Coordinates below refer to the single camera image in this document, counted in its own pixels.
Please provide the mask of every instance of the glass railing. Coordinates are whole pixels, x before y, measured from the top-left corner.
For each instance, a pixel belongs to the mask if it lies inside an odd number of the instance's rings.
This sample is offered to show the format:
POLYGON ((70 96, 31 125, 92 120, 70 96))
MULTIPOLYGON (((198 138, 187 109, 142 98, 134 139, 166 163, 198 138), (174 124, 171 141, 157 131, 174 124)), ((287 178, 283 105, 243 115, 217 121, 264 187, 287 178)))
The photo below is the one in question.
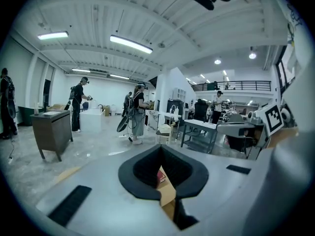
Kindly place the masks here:
POLYGON ((271 81, 225 81, 192 85, 194 91, 256 90, 271 91, 271 81))

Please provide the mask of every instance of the table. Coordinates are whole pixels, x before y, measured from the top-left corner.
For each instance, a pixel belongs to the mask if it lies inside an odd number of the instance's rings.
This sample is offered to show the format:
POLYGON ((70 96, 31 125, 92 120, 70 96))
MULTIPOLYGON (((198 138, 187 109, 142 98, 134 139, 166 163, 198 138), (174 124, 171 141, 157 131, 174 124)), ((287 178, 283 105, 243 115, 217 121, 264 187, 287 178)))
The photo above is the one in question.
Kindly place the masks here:
POLYGON ((183 144, 186 144, 195 151, 211 153, 217 137, 217 125, 194 119, 185 120, 184 122, 185 126, 181 147, 183 147, 183 144), (186 133, 187 126, 191 127, 190 132, 188 133, 186 133), (193 132, 193 128, 197 128, 199 132, 193 132), (207 134, 201 134, 201 130, 207 131, 207 134), (185 141, 185 135, 189 135, 189 140, 185 141), (194 143, 191 141, 192 137, 194 137, 197 141, 206 144, 207 146, 205 147, 201 144, 194 143))
POLYGON ((51 111, 39 115, 31 115, 33 131, 41 158, 45 159, 44 150, 55 151, 61 161, 60 154, 65 150, 69 140, 73 142, 70 111, 51 111))

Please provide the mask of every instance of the person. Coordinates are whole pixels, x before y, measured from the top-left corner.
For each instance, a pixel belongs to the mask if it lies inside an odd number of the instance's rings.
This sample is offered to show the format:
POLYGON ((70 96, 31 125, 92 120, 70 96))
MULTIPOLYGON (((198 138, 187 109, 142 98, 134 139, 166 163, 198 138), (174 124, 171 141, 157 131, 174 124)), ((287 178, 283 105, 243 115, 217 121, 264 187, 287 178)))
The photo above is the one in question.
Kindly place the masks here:
POLYGON ((127 113, 127 115, 128 115, 129 98, 130 98, 131 95, 132 95, 132 92, 129 92, 129 93, 125 96, 124 111, 123 111, 122 117, 125 116, 125 113, 127 113))
POLYGON ((72 125, 71 129, 74 132, 81 132, 80 130, 80 104, 82 99, 91 100, 89 96, 85 96, 83 93, 83 86, 89 83, 87 77, 82 77, 80 83, 74 87, 74 98, 72 100, 72 125))
POLYGON ((143 136, 145 109, 150 107, 149 104, 143 103, 144 89, 148 89, 146 84, 144 82, 139 82, 133 92, 134 116, 132 118, 132 144, 134 145, 142 143, 142 141, 138 139, 138 136, 143 136))
POLYGON ((14 85, 11 78, 8 76, 8 70, 6 68, 2 69, 1 72, 1 85, 0 85, 0 95, 1 95, 1 120, 3 124, 3 139, 9 139, 9 128, 13 132, 13 135, 17 135, 16 126, 14 124, 13 118, 9 114, 8 101, 14 100, 14 85))
POLYGON ((215 110, 213 111, 213 115, 212 115, 212 123, 213 124, 217 124, 219 121, 219 118, 221 116, 221 109, 222 109, 222 104, 223 104, 223 102, 220 98, 221 95, 222 95, 222 92, 219 90, 217 92, 216 98, 214 99, 215 110))

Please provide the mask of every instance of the black rubber pad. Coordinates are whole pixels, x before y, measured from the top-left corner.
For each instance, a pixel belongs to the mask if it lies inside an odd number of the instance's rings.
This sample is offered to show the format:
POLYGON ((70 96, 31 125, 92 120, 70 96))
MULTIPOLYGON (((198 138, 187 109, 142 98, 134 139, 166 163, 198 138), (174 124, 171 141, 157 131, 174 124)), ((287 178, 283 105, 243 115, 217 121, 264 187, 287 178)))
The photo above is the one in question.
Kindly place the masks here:
POLYGON ((48 216, 65 227, 92 189, 78 185, 48 216))

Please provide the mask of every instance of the ceiling beam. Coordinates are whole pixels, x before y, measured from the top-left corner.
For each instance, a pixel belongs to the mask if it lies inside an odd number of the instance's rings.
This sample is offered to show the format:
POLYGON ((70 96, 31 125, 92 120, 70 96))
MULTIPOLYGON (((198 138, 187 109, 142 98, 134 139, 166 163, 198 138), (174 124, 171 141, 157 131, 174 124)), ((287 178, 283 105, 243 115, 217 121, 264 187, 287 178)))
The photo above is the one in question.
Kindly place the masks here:
MULTIPOLYGON (((154 69, 161 70, 162 67, 160 65, 154 64, 153 62, 150 61, 143 61, 143 58, 139 58, 127 53, 122 53, 119 51, 114 51, 110 49, 105 49, 105 48, 100 48, 100 47, 93 47, 93 46, 83 46, 83 45, 64 45, 64 48, 67 51, 84 51, 84 52, 94 52, 94 53, 102 53, 102 54, 107 54, 107 55, 113 55, 116 57, 124 58, 124 59, 129 59, 131 61, 137 62, 137 63, 142 63, 144 65, 147 65, 149 67, 152 67, 154 69)), ((41 48, 41 52, 45 53, 48 51, 62 51, 63 48, 58 45, 50 45, 50 46, 43 46, 41 48)))
MULTIPOLYGON (((111 67, 111 66, 104 66, 104 65, 97 65, 97 64, 87 64, 87 63, 77 63, 77 64, 81 68, 90 68, 90 69, 95 69, 95 70, 106 71, 106 72, 113 73, 114 75, 127 76, 127 77, 130 77, 132 75, 132 77, 134 77, 134 78, 139 78, 139 79, 145 79, 146 78, 145 75, 142 75, 142 74, 139 74, 139 73, 132 74, 132 72, 130 72, 130 71, 117 69, 117 68, 114 68, 114 67, 111 67)), ((60 66, 64 66, 64 67, 77 67, 74 62, 61 61, 61 62, 59 62, 59 65, 60 66)))
MULTIPOLYGON (((165 19, 164 17, 160 16, 159 14, 139 5, 136 3, 128 2, 126 0, 48 0, 44 1, 38 4, 39 8, 41 10, 45 9, 51 9, 57 6, 63 6, 63 5, 70 5, 70 4, 78 4, 78 3, 84 3, 84 4, 99 4, 101 6, 109 6, 109 7, 118 7, 120 9, 126 10, 126 11, 132 11, 136 14, 145 15, 146 17, 150 18, 152 21, 157 23, 158 25, 161 25, 165 29, 173 32, 179 39, 182 41, 188 43, 191 45, 195 50, 199 51, 199 46, 182 30, 177 29, 177 27, 165 19)), ((37 11, 35 7, 30 8, 29 10, 23 11, 21 16, 27 17, 29 14, 34 13, 34 11, 37 11)))

